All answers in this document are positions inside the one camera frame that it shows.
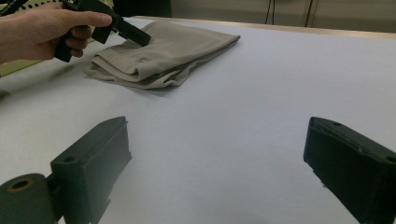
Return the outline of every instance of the hand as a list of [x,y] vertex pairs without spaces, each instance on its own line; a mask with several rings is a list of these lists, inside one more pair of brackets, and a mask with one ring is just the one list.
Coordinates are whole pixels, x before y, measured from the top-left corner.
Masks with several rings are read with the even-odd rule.
[[59,37],[70,29],[66,39],[70,53],[81,57],[91,37],[91,25],[104,27],[111,17],[97,12],[63,9],[62,3],[46,4],[0,18],[0,63],[16,59],[48,60],[54,56]]

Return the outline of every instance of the folded cloth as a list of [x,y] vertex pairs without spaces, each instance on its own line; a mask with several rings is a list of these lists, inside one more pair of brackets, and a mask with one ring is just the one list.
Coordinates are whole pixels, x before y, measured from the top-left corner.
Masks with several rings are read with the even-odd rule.
[[164,21],[154,21],[142,30],[151,35],[147,46],[127,40],[104,49],[84,72],[139,89],[180,86],[191,68],[230,49],[240,37]]

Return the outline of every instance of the beige fabric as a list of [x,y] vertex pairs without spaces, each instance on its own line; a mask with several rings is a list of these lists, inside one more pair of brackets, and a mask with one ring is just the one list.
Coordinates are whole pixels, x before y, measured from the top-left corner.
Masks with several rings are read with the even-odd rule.
[[151,35],[147,46],[127,40],[104,49],[84,72],[139,89],[180,86],[191,68],[230,49],[240,37],[164,21],[152,22],[142,30]]

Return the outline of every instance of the gray towel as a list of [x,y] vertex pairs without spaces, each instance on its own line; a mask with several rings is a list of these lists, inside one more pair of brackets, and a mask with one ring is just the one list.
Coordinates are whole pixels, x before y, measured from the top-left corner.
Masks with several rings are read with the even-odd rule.
[[104,49],[84,72],[138,89],[180,86],[191,68],[230,49],[240,37],[163,21],[154,21],[142,30],[151,35],[147,46],[127,40]]

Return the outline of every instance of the white surface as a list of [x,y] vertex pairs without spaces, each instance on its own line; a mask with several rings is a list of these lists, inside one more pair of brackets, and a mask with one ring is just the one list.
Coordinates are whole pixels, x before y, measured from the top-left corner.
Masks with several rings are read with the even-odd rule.
[[242,37],[179,88],[86,77],[116,35],[0,78],[0,182],[49,175],[93,126],[126,116],[134,158],[101,223],[358,223],[304,163],[307,125],[333,119],[396,149],[396,41],[194,25]]

